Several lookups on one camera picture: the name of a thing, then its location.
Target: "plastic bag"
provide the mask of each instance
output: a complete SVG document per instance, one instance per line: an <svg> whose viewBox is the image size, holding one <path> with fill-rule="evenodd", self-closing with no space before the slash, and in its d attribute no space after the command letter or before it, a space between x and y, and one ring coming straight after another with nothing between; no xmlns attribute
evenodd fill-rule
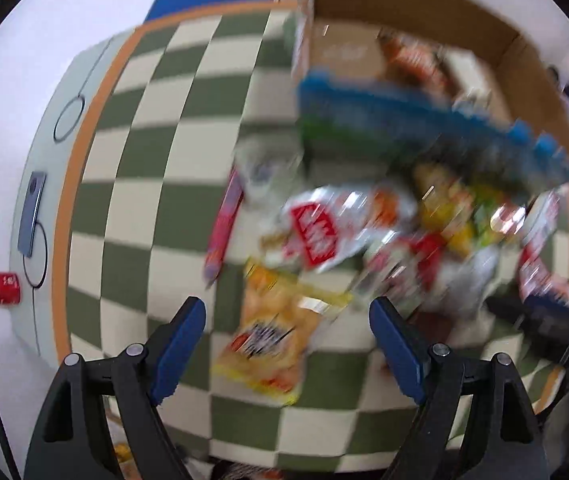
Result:
<svg viewBox="0 0 569 480"><path fill-rule="evenodd" d="M518 290L524 302L529 296L569 308L569 282L549 272L537 247L526 245L518 263Z"/></svg>
<svg viewBox="0 0 569 480"><path fill-rule="evenodd" d="M392 181L319 187L290 198L260 245L270 264L320 272L410 225L416 212L412 194Z"/></svg>
<svg viewBox="0 0 569 480"><path fill-rule="evenodd" d="M270 397L293 404L300 396L311 335L349 304L334 294L296 282L253 260L245 269L240 327L214 371Z"/></svg>

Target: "green tile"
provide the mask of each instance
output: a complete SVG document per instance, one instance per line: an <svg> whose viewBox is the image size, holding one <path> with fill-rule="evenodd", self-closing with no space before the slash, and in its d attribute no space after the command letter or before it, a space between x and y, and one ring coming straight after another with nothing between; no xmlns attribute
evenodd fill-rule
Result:
<svg viewBox="0 0 569 480"><path fill-rule="evenodd" d="M224 192L223 186L165 182L160 192L153 243L206 252Z"/></svg>
<svg viewBox="0 0 569 480"><path fill-rule="evenodd" d="M529 400L531 400L531 402L536 402L542 396L547 379L549 379L549 374L554 367L554 364L548 364L545 368L541 368L533 375L533 379L531 384L529 384L529 389L527 390Z"/></svg>
<svg viewBox="0 0 569 480"><path fill-rule="evenodd" d="M367 352L314 352L307 357L303 392L296 408L355 410L367 371Z"/></svg>
<svg viewBox="0 0 569 480"><path fill-rule="evenodd" d="M178 25L148 32L140 38L140 42L135 47L132 57L139 56L140 54L146 54L147 52L158 50L160 48L164 50L167 48L168 42L173 38L177 28Z"/></svg>
<svg viewBox="0 0 569 480"><path fill-rule="evenodd" d="M516 330L511 323L507 323L506 321L496 318L491 329L491 334L489 334L488 341L495 341L496 339L511 337L518 335L519 333L520 332Z"/></svg>
<svg viewBox="0 0 569 480"><path fill-rule="evenodd" d="M233 333L240 323L244 292L244 265L224 264L215 289L213 329Z"/></svg>
<svg viewBox="0 0 569 480"><path fill-rule="evenodd" d="M254 135L285 135L299 138L299 132L296 129L295 122L282 123L255 123L255 122L242 122L238 130L238 138Z"/></svg>
<svg viewBox="0 0 569 480"><path fill-rule="evenodd" d="M100 113L96 131L130 126L143 93L144 88L136 88L129 92L110 95Z"/></svg>
<svg viewBox="0 0 569 480"><path fill-rule="evenodd" d="M524 377L532 373L539 362L540 358L532 352L531 344L525 341L520 349L520 355L516 362L516 369L520 376Z"/></svg>
<svg viewBox="0 0 569 480"><path fill-rule="evenodd" d="M348 454L395 451L407 437L417 408L358 413Z"/></svg>
<svg viewBox="0 0 569 480"><path fill-rule="evenodd" d="M263 38L258 50L256 67L261 68L291 68L291 50L287 50L285 40Z"/></svg>
<svg viewBox="0 0 569 480"><path fill-rule="evenodd" d="M207 45L196 45L180 50L165 52L151 79L175 77L178 75L195 74L202 61Z"/></svg>
<svg viewBox="0 0 569 480"><path fill-rule="evenodd" d="M351 258L343 260L333 268L337 270L355 270L361 272L365 268L365 264L363 264L362 254L356 254L356 256L351 256Z"/></svg>
<svg viewBox="0 0 569 480"><path fill-rule="evenodd" d="M147 316L147 339L153 334L157 327L164 325L165 321Z"/></svg>
<svg viewBox="0 0 569 480"><path fill-rule="evenodd" d="M67 329L93 346L102 348L100 300L70 286L67 288Z"/></svg>
<svg viewBox="0 0 569 480"><path fill-rule="evenodd" d="M543 250L540 251L540 259L543 261L543 264L547 266L550 272L553 272L553 252L555 250L555 243L553 239L553 235L549 237L547 243L543 247Z"/></svg>
<svg viewBox="0 0 569 480"><path fill-rule="evenodd" d="M278 453L276 460L276 467L285 471L335 471L339 464L339 456L305 456Z"/></svg>
<svg viewBox="0 0 569 480"><path fill-rule="evenodd" d="M132 128L122 150L117 176L163 177L176 126Z"/></svg>
<svg viewBox="0 0 569 480"><path fill-rule="evenodd" d="M104 242L102 297L147 312L151 251Z"/></svg>
<svg viewBox="0 0 569 480"><path fill-rule="evenodd" d="M251 12L247 14L226 14L220 19L214 38L240 36L243 34L263 34L270 12Z"/></svg>
<svg viewBox="0 0 569 480"><path fill-rule="evenodd" d="M186 384L201 390L209 389L209 369L211 367L211 347L209 343L209 334L203 333L189 358L189 362L186 364L184 373L180 378L180 384Z"/></svg>
<svg viewBox="0 0 569 480"><path fill-rule="evenodd" d="M81 182L73 205L71 230L104 236L113 182Z"/></svg>
<svg viewBox="0 0 569 480"><path fill-rule="evenodd" d="M557 230L569 233L569 204L567 197L560 195L560 203L558 204L558 218L556 220Z"/></svg>
<svg viewBox="0 0 569 480"><path fill-rule="evenodd" d="M250 74L196 77L181 118L241 115L250 79Z"/></svg>
<svg viewBox="0 0 569 480"><path fill-rule="evenodd" d="M212 396L212 438L240 446L275 450L280 408Z"/></svg>
<svg viewBox="0 0 569 480"><path fill-rule="evenodd" d="M184 447L193 456L200 459L209 456L209 439L178 430L178 428L168 424L165 424L165 430L167 430L168 437L173 444Z"/></svg>

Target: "white tile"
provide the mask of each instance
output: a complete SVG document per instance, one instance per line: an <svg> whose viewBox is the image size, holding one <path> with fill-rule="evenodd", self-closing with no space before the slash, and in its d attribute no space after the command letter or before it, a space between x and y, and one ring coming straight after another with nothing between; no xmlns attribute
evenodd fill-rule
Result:
<svg viewBox="0 0 569 480"><path fill-rule="evenodd" d="M111 412L116 416L120 416L120 407L118 406L118 401L116 400L116 397L109 397L108 403Z"/></svg>
<svg viewBox="0 0 569 480"><path fill-rule="evenodd" d="M517 362L520 349L522 348L524 336L522 334L503 337L491 341L482 351L481 358L489 361L498 352L508 354L514 362Z"/></svg>
<svg viewBox="0 0 569 480"><path fill-rule="evenodd" d="M385 355L382 351L371 352L365 385L358 402L358 409L361 412L412 408L416 405L413 399L402 394L391 371L385 365Z"/></svg>
<svg viewBox="0 0 569 480"><path fill-rule="evenodd" d="M287 16L291 14L291 10L272 10L269 19L266 20L264 28L264 38L280 38L282 36L282 26L285 24Z"/></svg>
<svg viewBox="0 0 569 480"><path fill-rule="evenodd" d="M180 23L173 38L168 42L167 50L209 43L219 23L220 16L188 20Z"/></svg>
<svg viewBox="0 0 569 480"><path fill-rule="evenodd" d="M211 401L205 390L178 384L176 392L158 407L162 422L205 438L211 438Z"/></svg>
<svg viewBox="0 0 569 480"><path fill-rule="evenodd" d="M168 154L165 181L226 185L240 118L180 121Z"/></svg>
<svg viewBox="0 0 569 480"><path fill-rule="evenodd" d="M71 337L71 351L83 356L85 361L95 361L104 357L100 348L93 346L75 334L69 336Z"/></svg>
<svg viewBox="0 0 569 480"><path fill-rule="evenodd" d="M212 40L204 51L196 77L251 73L258 57L262 36L238 36Z"/></svg>
<svg viewBox="0 0 569 480"><path fill-rule="evenodd" d="M271 121L295 121L298 118L295 84L288 70L254 70L242 118Z"/></svg>
<svg viewBox="0 0 569 480"><path fill-rule="evenodd" d="M147 316L105 298L100 300L100 339L103 351L116 356L132 343L147 340Z"/></svg>
<svg viewBox="0 0 569 480"><path fill-rule="evenodd" d="M510 282L516 277L521 253L522 250L515 246L502 246L500 248L498 272L496 273L499 282Z"/></svg>
<svg viewBox="0 0 569 480"><path fill-rule="evenodd" d="M248 257L260 254L258 234L261 232L263 216L263 212L247 207L246 203L240 206L224 256L226 262L244 265Z"/></svg>
<svg viewBox="0 0 569 480"><path fill-rule="evenodd" d="M202 278L204 255L154 246L149 262L147 313L171 321L189 296L204 301L208 332L213 323L215 284L206 290Z"/></svg>
<svg viewBox="0 0 569 480"><path fill-rule="evenodd" d="M356 423L356 412L284 408L277 450L297 455L344 454Z"/></svg>
<svg viewBox="0 0 569 480"><path fill-rule="evenodd" d="M565 280L569 279L569 233L557 231L553 235L553 268L551 272Z"/></svg>
<svg viewBox="0 0 569 480"><path fill-rule="evenodd" d="M209 453L211 456L230 460L231 462L241 462L263 467L273 467L276 465L276 453L274 451L239 446L238 444L231 444L230 442L223 442L221 440L210 441Z"/></svg>
<svg viewBox="0 0 569 480"><path fill-rule="evenodd" d="M96 132L88 152L83 182L112 182L116 178L129 126Z"/></svg>
<svg viewBox="0 0 569 480"><path fill-rule="evenodd" d="M372 471L386 469L393 462L397 451L371 453L366 455L344 455L340 458L337 472Z"/></svg>
<svg viewBox="0 0 569 480"><path fill-rule="evenodd" d="M178 124L193 80L193 75L185 75L151 81L140 99L133 126Z"/></svg>
<svg viewBox="0 0 569 480"><path fill-rule="evenodd" d="M132 57L122 70L114 94L146 86L163 54L163 50L154 50L141 56Z"/></svg>
<svg viewBox="0 0 569 480"><path fill-rule="evenodd" d="M375 348L375 336L369 327L369 313L349 305L325 330L314 335L314 350L361 352Z"/></svg>
<svg viewBox="0 0 569 480"><path fill-rule="evenodd" d="M84 233L71 235L69 285L95 298L100 297L103 248L102 237Z"/></svg>
<svg viewBox="0 0 569 480"><path fill-rule="evenodd" d="M451 425L449 439L453 438L453 435L458 432L458 428L463 423L467 411L471 408L472 400L473 396L470 395L463 396L458 399L458 408L455 410L455 416L453 417L453 424Z"/></svg>
<svg viewBox="0 0 569 480"><path fill-rule="evenodd" d="M212 365L216 359L231 342L232 336L221 332L213 332L211 335L211 357ZM217 373L211 373L210 386L211 393L217 397L226 397L227 399L240 400L249 404L259 404L262 406L282 406L282 402L278 402L272 397L260 394L238 381L232 381L226 377L222 377Z"/></svg>
<svg viewBox="0 0 569 480"><path fill-rule="evenodd" d="M114 184L104 238L150 248L162 179L120 178Z"/></svg>

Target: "snack packages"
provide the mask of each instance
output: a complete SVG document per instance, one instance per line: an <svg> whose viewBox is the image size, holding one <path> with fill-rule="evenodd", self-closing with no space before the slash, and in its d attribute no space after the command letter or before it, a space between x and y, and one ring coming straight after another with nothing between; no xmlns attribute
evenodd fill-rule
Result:
<svg viewBox="0 0 569 480"><path fill-rule="evenodd" d="M535 246L526 245L518 263L518 290L524 302L530 296L569 308L569 282L549 272Z"/></svg>
<svg viewBox="0 0 569 480"><path fill-rule="evenodd" d="M525 223L525 208L494 187L474 184L470 189L475 196L473 224L479 244L486 247L514 238Z"/></svg>
<svg viewBox="0 0 569 480"><path fill-rule="evenodd" d="M320 272L408 226L416 212L412 194L393 181L319 187L290 198L260 246L270 266L300 263Z"/></svg>
<svg viewBox="0 0 569 480"><path fill-rule="evenodd" d="M422 226L440 233L453 253L467 258L475 249L471 223L473 195L462 181L437 164L418 164L414 178L422 196Z"/></svg>
<svg viewBox="0 0 569 480"><path fill-rule="evenodd" d="M214 371L284 404L302 390L309 339L323 321L335 319L351 294L334 294L296 282L295 276L249 259L240 327Z"/></svg>

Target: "chip bag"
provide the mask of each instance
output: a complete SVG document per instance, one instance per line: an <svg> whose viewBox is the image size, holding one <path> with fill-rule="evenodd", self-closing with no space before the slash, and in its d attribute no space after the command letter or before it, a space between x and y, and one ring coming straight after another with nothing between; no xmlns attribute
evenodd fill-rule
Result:
<svg viewBox="0 0 569 480"><path fill-rule="evenodd" d="M295 276L267 269L250 258L240 327L213 371L293 404L302 390L312 334L350 301L348 293L297 283Z"/></svg>

